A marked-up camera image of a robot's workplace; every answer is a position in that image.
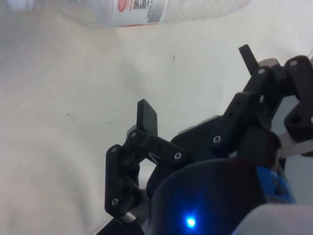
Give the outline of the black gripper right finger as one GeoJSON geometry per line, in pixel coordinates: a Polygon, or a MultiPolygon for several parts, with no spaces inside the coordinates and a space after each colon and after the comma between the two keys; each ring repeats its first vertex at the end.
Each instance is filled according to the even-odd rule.
{"type": "Polygon", "coordinates": [[[239,52],[250,73],[242,92],[237,93],[215,127],[210,147],[218,155],[234,151],[252,129],[269,130],[284,97],[298,103],[284,119],[286,133],[279,137],[281,156],[313,155],[313,65],[304,55],[281,66],[275,59],[259,64],[249,45],[239,52]]]}

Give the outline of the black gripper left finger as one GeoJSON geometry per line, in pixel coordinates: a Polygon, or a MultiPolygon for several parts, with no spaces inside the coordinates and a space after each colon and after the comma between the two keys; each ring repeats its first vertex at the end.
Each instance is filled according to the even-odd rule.
{"type": "Polygon", "coordinates": [[[106,152],[105,211],[124,216],[146,201],[146,191],[139,187],[140,163],[147,159],[156,166],[177,170],[189,158],[181,147],[158,137],[157,113],[144,99],[137,103],[136,125],[123,145],[106,152]]]}

